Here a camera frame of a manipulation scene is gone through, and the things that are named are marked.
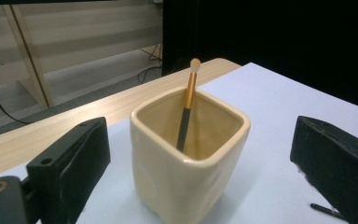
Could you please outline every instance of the cream ceramic cup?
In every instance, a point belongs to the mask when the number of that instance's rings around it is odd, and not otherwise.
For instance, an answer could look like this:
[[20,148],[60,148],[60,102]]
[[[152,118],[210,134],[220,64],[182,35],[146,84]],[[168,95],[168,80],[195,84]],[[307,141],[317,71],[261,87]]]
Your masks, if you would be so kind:
[[164,92],[131,114],[135,188],[166,224],[196,224],[205,217],[223,193],[250,130],[245,114],[196,90],[180,152],[175,147],[185,92]]

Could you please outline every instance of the gold ferrule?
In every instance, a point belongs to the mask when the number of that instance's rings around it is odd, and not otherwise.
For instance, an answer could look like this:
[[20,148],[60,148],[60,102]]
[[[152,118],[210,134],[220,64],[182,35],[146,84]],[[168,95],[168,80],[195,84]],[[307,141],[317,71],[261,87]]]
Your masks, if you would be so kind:
[[193,104],[193,98],[196,89],[196,78],[197,78],[197,73],[190,74],[190,79],[188,80],[186,99],[185,99],[185,108],[187,109],[191,108],[191,105]]

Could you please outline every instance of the wooden table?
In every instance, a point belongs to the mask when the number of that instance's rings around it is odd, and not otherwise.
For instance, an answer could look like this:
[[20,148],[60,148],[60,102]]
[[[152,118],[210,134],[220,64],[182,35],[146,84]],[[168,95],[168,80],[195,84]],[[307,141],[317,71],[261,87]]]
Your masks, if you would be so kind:
[[[241,66],[224,59],[203,63],[197,86],[231,72]],[[48,119],[0,135],[0,173],[30,161],[78,123],[106,117],[107,125],[128,118],[143,101],[175,87],[185,86],[189,69],[145,83],[126,91],[82,105]]]

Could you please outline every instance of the white table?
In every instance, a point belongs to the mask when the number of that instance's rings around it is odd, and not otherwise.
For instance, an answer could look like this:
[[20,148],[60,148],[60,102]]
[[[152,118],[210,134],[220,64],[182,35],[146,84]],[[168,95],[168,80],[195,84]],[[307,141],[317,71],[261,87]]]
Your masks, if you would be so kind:
[[[358,137],[357,105],[253,63],[200,88],[236,106],[252,122],[233,176],[202,224],[345,223],[310,208],[310,203],[330,205],[289,155],[298,116],[324,120]],[[112,161],[77,223],[162,223],[134,190],[129,127],[128,119],[108,127]],[[25,177],[24,164],[0,175]]]

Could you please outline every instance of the makeup brush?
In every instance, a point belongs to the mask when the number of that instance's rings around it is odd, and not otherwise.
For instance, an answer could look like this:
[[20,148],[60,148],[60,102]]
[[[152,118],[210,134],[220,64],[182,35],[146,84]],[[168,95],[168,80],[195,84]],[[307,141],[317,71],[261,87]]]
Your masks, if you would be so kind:
[[197,72],[200,69],[201,62],[198,59],[193,59],[190,62],[190,78],[188,80],[187,90],[186,90],[186,98],[185,98],[185,106],[183,108],[182,113],[182,120],[180,123],[180,129],[179,129],[179,135],[178,135],[178,142],[176,145],[176,148],[183,152],[183,149],[185,147],[185,141],[186,141],[186,134],[187,134],[187,127],[188,127],[188,121],[190,119],[190,112],[191,112],[191,105],[193,103],[193,98],[195,94],[195,88],[196,88],[196,78],[197,78]]

